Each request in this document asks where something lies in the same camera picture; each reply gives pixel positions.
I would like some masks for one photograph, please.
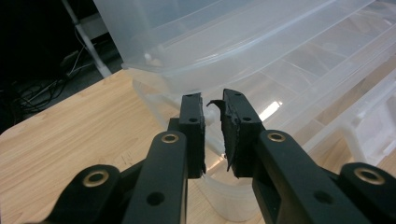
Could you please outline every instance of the bolt hole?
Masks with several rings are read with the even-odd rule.
[[[91,175],[90,178],[88,178],[91,182],[96,182],[99,181],[101,179],[103,179],[105,176],[103,174],[94,174]]]
[[[160,192],[152,192],[147,197],[148,204],[151,206],[157,206],[165,200],[165,196],[163,196]]]
[[[366,171],[361,172],[362,175],[364,175],[366,178],[372,179],[372,180],[377,180],[378,178],[376,175],[373,175],[372,173],[368,173]]]
[[[283,142],[286,140],[286,137],[280,133],[269,133],[268,138],[273,142]]]
[[[356,168],[354,173],[360,180],[367,182],[369,184],[373,184],[373,185],[385,184],[385,178],[374,170],[361,167],[361,168]]]
[[[324,191],[321,191],[321,190],[320,191],[315,191],[314,197],[320,203],[326,203],[326,204],[332,204],[333,203],[332,196],[330,196],[328,193],[326,193]]]
[[[172,133],[164,135],[161,140],[165,143],[175,143],[178,140],[178,136]]]
[[[94,188],[103,185],[108,180],[109,174],[106,170],[92,171],[82,180],[82,184],[87,188]]]

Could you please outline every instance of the clear plastic container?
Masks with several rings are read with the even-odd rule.
[[[146,4],[121,2],[122,10],[113,2],[95,1],[123,68],[158,91],[189,93],[260,71],[373,0],[252,0],[242,6],[223,0],[156,27],[147,24],[151,18]],[[136,4],[135,10],[148,17],[143,27],[127,24],[134,12],[126,10]],[[213,16],[212,7],[224,4],[229,10]]]
[[[341,133],[354,161],[377,165],[388,156],[396,148],[395,63],[396,56],[393,56],[385,64],[390,68],[382,65],[374,70],[316,116],[307,126],[315,129],[315,133],[304,143],[304,149],[318,154],[318,146],[323,145],[328,136]]]
[[[361,130],[367,127],[366,121],[344,128],[334,124],[347,124],[344,119],[350,117],[341,114],[355,102],[337,113],[329,107],[365,83],[380,64],[396,53],[396,6],[391,3],[215,1],[203,3],[161,25],[147,26],[149,29],[140,27],[143,34],[134,36],[131,34],[135,29],[123,20],[128,4],[121,2],[120,6],[107,6],[116,4],[95,0],[121,51],[123,67],[134,77],[134,89],[164,128],[169,118],[178,115],[183,94],[200,91],[205,105],[220,99],[222,90],[228,88],[246,95],[266,128],[291,134],[307,151],[313,152],[329,135],[335,136],[334,130],[337,134],[347,134],[348,127],[356,131],[355,136],[365,136]],[[119,7],[124,7],[121,13],[117,10]],[[222,10],[213,15],[215,8]],[[258,8],[271,13],[261,15]],[[373,86],[366,92],[375,98],[378,91],[370,91]],[[368,113],[373,117],[363,119],[376,120],[381,113],[388,115],[381,123],[394,119],[391,112],[383,112],[393,110],[394,99],[390,95],[384,97],[371,100],[386,103],[381,104],[378,112]],[[371,111],[368,107],[379,103],[368,104],[368,107],[357,104],[356,108]],[[219,214],[235,221],[249,219],[259,211],[251,186],[246,180],[235,183],[223,179],[227,175],[221,168],[224,145],[219,111],[211,105],[204,108],[204,113],[206,145],[214,153],[207,153],[206,163],[212,165],[205,179],[197,183]],[[392,129],[387,129],[387,136],[393,136]],[[393,147],[392,142],[384,143],[388,140],[378,137],[375,141],[379,150],[388,152]],[[377,153],[377,149],[364,152],[362,147],[370,146],[361,144],[361,140],[357,143],[351,147],[356,160],[376,163],[386,154]],[[238,210],[250,216],[241,217]]]

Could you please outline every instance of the wooden table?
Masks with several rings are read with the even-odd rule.
[[[146,157],[162,128],[134,93],[131,81],[118,72],[0,135],[2,223],[44,219],[64,187],[86,167],[102,163],[122,171]],[[343,153],[317,160],[334,167]],[[381,166],[392,167],[395,158]],[[230,223],[190,180],[188,197],[188,223]],[[258,214],[246,223],[264,222]]]

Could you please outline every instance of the metal stand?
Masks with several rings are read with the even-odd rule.
[[[66,8],[67,13],[69,13],[69,16],[72,19],[73,24],[75,25],[79,35],[81,36],[82,41],[85,44],[86,50],[92,56],[96,68],[98,69],[98,71],[100,72],[102,77],[110,76],[112,73],[110,72],[110,70],[107,68],[107,66],[100,59],[98,53],[96,52],[95,47],[93,46],[93,44],[91,42],[91,39],[87,36],[86,32],[83,29],[82,24],[78,20],[78,18],[76,16],[76,14],[74,13],[73,9],[70,7],[68,1],[67,0],[62,0],[62,3],[64,4],[64,7]]]

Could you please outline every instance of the wire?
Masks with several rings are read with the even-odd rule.
[[[93,63],[84,64],[84,65],[82,65],[82,66],[76,68],[76,69],[75,69],[75,72],[76,72],[77,70],[83,69],[83,68],[88,67],[88,66],[91,66],[91,65],[93,65]]]
[[[74,65],[73,65],[73,68],[72,68],[71,71],[67,74],[68,76],[70,76],[70,75],[74,72],[74,69],[76,68],[76,65],[77,65],[77,63],[78,63],[79,56],[81,55],[81,53],[82,53],[82,51],[83,51],[84,49],[85,49],[85,46],[83,46],[82,49],[79,51],[79,54],[78,54],[78,56],[77,56],[77,58],[76,58],[76,61],[75,61]]]
[[[29,115],[29,114],[35,114],[41,112],[44,109],[46,109],[46,106],[53,99],[59,97],[62,94],[67,81],[68,80],[57,79],[55,81],[52,81],[50,84],[47,83],[46,85],[44,85],[44,87],[40,86],[38,91],[33,91],[35,95],[30,99],[27,99],[26,97],[20,97],[16,99],[14,102],[16,103],[19,102],[23,115]],[[42,95],[44,92],[47,92],[48,96],[38,102],[37,101],[38,96]]]
[[[84,42],[78,37],[76,26],[75,26],[75,36],[76,36],[76,39],[78,40],[78,42],[84,47],[84,49],[87,49],[87,46],[85,46]]]

